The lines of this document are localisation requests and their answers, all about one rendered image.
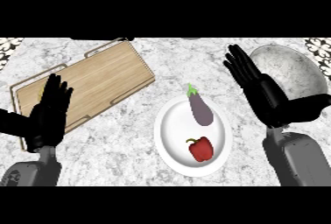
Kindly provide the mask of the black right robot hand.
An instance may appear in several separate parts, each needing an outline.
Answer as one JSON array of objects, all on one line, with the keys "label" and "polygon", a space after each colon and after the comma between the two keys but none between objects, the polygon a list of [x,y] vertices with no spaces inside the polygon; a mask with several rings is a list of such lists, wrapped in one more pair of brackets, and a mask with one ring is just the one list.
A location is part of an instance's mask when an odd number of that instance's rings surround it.
[{"label": "black right robot hand", "polygon": [[229,45],[223,65],[230,71],[252,112],[268,128],[279,128],[289,123],[311,122],[331,106],[331,95],[316,94],[294,100],[285,96],[273,78],[261,73],[243,49]]}]

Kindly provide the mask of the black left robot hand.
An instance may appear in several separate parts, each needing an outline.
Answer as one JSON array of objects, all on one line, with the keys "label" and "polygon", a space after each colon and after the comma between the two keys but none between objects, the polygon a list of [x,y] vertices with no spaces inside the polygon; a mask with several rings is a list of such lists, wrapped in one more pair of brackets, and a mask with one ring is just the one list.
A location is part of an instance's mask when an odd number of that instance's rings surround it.
[{"label": "black left robot hand", "polygon": [[26,151],[35,153],[44,146],[62,142],[66,127],[66,112],[73,88],[53,73],[45,81],[39,103],[29,116],[0,108],[0,133],[25,139]]}]

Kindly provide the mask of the grey speckled bowl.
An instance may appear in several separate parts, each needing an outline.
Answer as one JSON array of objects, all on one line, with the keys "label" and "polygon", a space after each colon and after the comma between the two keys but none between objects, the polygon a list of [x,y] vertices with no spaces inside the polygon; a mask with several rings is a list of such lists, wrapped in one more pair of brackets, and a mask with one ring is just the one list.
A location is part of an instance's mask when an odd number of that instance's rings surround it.
[{"label": "grey speckled bowl", "polygon": [[251,52],[249,58],[264,74],[268,74],[294,100],[289,113],[296,121],[308,120],[307,115],[319,117],[331,106],[326,79],[314,62],[292,48],[282,45],[263,45]]}]

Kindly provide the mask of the white plate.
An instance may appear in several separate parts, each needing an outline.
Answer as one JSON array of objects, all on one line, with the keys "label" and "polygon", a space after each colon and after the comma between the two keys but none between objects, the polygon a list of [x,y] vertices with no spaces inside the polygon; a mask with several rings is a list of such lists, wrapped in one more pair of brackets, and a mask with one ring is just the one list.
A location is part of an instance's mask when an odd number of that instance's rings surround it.
[{"label": "white plate", "polygon": [[[202,177],[212,174],[226,162],[231,150],[233,135],[226,114],[220,106],[206,98],[202,101],[212,112],[212,123],[200,126],[192,116],[189,98],[171,98],[159,109],[153,123],[153,143],[166,166],[181,175]],[[211,142],[212,156],[197,162],[189,152],[192,142],[206,137]]]}]

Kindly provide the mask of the red bell pepper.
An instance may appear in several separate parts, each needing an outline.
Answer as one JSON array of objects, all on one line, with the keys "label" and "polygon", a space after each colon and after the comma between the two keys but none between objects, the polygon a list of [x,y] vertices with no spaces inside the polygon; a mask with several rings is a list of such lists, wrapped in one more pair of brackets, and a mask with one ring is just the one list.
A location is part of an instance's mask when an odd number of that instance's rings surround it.
[{"label": "red bell pepper", "polygon": [[193,159],[197,162],[203,162],[212,158],[212,144],[205,136],[199,139],[189,138],[186,142],[190,142],[189,152]]}]

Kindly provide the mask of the wooden cutting board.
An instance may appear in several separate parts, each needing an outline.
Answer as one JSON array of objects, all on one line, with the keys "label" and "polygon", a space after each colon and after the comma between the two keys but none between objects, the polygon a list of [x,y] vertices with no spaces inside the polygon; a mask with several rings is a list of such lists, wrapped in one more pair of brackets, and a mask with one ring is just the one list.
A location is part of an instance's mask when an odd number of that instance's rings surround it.
[{"label": "wooden cutting board", "polygon": [[64,133],[155,81],[150,68],[127,39],[110,40],[85,52],[84,57],[70,66],[62,63],[50,67],[8,88],[13,110],[22,116],[28,116],[47,82],[47,77],[39,78],[39,75],[60,68],[56,74],[73,88]]}]

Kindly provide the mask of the purple eggplant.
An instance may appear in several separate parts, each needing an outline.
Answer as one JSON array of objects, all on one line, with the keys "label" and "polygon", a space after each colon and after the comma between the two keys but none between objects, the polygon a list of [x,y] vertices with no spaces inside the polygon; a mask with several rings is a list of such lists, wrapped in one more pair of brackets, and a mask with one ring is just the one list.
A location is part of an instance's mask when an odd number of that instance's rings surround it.
[{"label": "purple eggplant", "polygon": [[192,86],[189,86],[186,95],[193,119],[200,126],[208,126],[212,123],[212,111],[199,96],[197,90]]}]

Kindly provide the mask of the patterned black white tile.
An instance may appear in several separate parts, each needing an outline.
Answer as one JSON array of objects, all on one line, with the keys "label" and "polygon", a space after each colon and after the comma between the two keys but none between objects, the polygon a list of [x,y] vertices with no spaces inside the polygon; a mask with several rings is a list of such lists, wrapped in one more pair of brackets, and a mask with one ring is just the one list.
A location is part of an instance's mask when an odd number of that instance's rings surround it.
[{"label": "patterned black white tile", "polygon": [[304,46],[313,54],[323,76],[331,81],[331,38],[304,38]]},{"label": "patterned black white tile", "polygon": [[4,69],[8,57],[22,41],[23,38],[0,38],[0,71]]}]

